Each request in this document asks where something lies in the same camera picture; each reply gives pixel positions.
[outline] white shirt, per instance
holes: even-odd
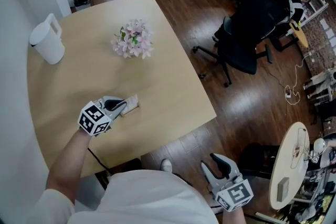
[[[218,224],[205,199],[177,176],[135,170],[112,176],[96,211],[75,213],[56,190],[44,191],[28,224]]]

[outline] wire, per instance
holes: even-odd
[[[102,162],[100,161],[100,159],[98,159],[97,156],[95,156],[95,154],[92,152],[92,150],[90,148],[88,148],[88,151],[93,155],[93,157],[97,160],[97,162],[106,170],[108,171],[111,175],[113,175],[113,173],[105,166],[102,164]]]
[[[300,154],[300,157],[298,157],[298,161],[297,161],[295,167],[292,167],[292,165],[293,165],[293,161],[294,161],[294,158],[295,158],[295,156],[292,156],[292,162],[291,162],[291,164],[290,164],[290,168],[291,168],[291,169],[295,169],[295,168],[298,166],[301,157],[303,156],[304,152],[307,150],[307,148],[306,148],[306,131],[307,131],[307,130],[304,129],[304,128],[298,128],[298,141],[297,141],[297,146],[298,146],[298,147],[301,147],[301,146],[299,145],[299,133],[300,133],[300,130],[304,130],[304,139],[305,139],[304,142],[303,142],[303,148],[304,148],[304,149],[302,150],[302,152],[301,152],[301,154]]]
[[[301,68],[301,67],[303,66],[303,61],[304,61],[308,56],[310,56],[310,55],[307,54],[306,56],[304,56],[304,58],[302,59],[302,62],[301,62],[301,65],[300,65],[300,66],[295,65],[295,85],[293,86],[293,89],[291,89],[289,85],[286,85],[286,87],[285,87],[285,98],[286,98],[287,103],[289,103],[290,105],[296,105],[296,104],[298,104],[298,103],[300,102],[300,100],[301,100],[301,96],[300,96],[299,91],[295,92],[295,90],[294,90],[295,87],[296,87],[297,84],[298,84],[298,73],[297,73],[297,69],[296,69],[296,67]],[[293,93],[294,96],[299,96],[299,100],[298,100],[297,102],[295,102],[295,103],[291,103],[291,102],[289,102],[289,101],[287,100],[287,97],[286,97],[286,89],[287,89],[287,87],[289,88],[289,93],[290,93],[290,95]]]
[[[314,26],[313,29],[311,30],[308,40],[310,40],[310,38],[311,38],[311,36],[312,36],[312,34],[313,34],[315,28],[317,27],[318,22],[319,22],[319,18],[320,18],[321,15],[322,15],[322,13],[320,13],[319,16],[317,16],[315,26]],[[320,47],[320,48],[317,49],[315,52],[319,51],[320,49],[322,49],[322,48],[324,48],[324,47],[325,47],[325,46]],[[301,100],[301,96],[300,96],[299,91],[296,91],[296,92],[295,92],[295,90],[294,90],[294,88],[295,88],[295,87],[297,86],[297,84],[298,84],[298,74],[297,74],[297,69],[296,69],[296,67],[301,68],[301,67],[303,66],[303,61],[304,61],[308,56],[311,56],[311,55],[312,55],[312,53],[311,53],[311,52],[308,52],[308,54],[307,54],[306,56],[304,56],[304,58],[302,59],[302,63],[301,63],[301,65],[300,65],[300,66],[295,65],[295,85],[293,86],[293,89],[291,89],[289,85],[286,85],[286,87],[285,87],[285,99],[286,99],[287,103],[289,103],[290,105],[296,105],[296,104],[298,104],[298,103],[300,102],[300,100]],[[290,95],[293,93],[293,95],[294,95],[295,97],[299,96],[299,100],[298,100],[297,102],[295,102],[295,103],[291,103],[291,102],[288,101],[287,96],[286,96],[286,89],[287,89],[287,87],[289,88],[289,93],[290,93]]]
[[[268,73],[270,76],[272,76],[273,78],[275,78],[278,81],[278,83],[281,87],[285,88],[285,86],[281,84],[280,80],[276,76],[274,76],[271,72],[269,72],[268,69],[264,67],[264,65],[262,65],[262,67],[264,68],[266,73]]]

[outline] black cable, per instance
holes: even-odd
[[[271,75],[273,78],[275,78],[278,81],[278,83],[281,87],[285,88],[285,86],[281,84],[280,80],[276,76],[274,76],[271,72],[269,72],[268,69],[264,67],[264,65],[261,65],[261,66],[266,71],[266,73],[268,73],[269,75]]]
[[[93,155],[93,157],[97,160],[97,162],[106,170],[108,171],[111,175],[113,175],[113,173],[105,166],[102,164],[102,162],[100,161],[100,159],[98,159],[97,156],[95,156],[95,154],[92,152],[92,150],[90,148],[88,148],[88,151]]]

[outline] flower bouquet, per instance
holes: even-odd
[[[132,20],[120,29],[120,36],[115,35],[111,41],[113,50],[120,56],[142,56],[142,59],[151,56],[152,33],[142,20]]]

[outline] desk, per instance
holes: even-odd
[[[289,25],[290,28],[293,30],[293,34],[296,36],[297,40],[299,40],[305,48],[308,48],[308,41],[304,32],[302,31],[302,28],[299,25],[298,28],[295,28],[293,24]]]
[[[304,176],[306,174],[308,163],[303,161],[304,147],[309,148],[309,136],[305,125],[301,122],[294,123],[282,139],[279,151],[274,163],[271,182],[269,184],[269,201],[274,209],[281,209],[294,198],[298,192]],[[295,158],[293,151],[295,146],[299,144],[300,153]],[[278,183],[284,178],[289,177],[289,189],[287,197],[282,201],[277,201]]]
[[[151,58],[123,59],[110,39],[130,19],[152,28]],[[140,108],[118,117],[91,150],[108,167],[150,152],[203,125],[216,114],[184,49],[155,0],[115,0],[60,22],[63,59],[56,65],[30,49],[28,92],[38,143],[50,167],[78,129],[80,110],[104,95],[138,94]],[[82,176],[103,168],[87,154]]]

